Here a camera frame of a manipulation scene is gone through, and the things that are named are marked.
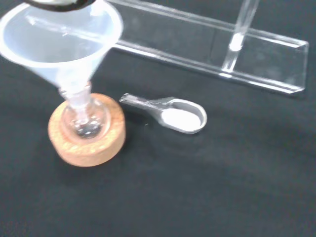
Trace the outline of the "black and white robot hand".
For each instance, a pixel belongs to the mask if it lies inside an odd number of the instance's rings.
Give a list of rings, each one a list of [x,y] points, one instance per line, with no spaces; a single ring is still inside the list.
[[[33,7],[54,12],[69,12],[85,8],[96,0],[24,0]]]

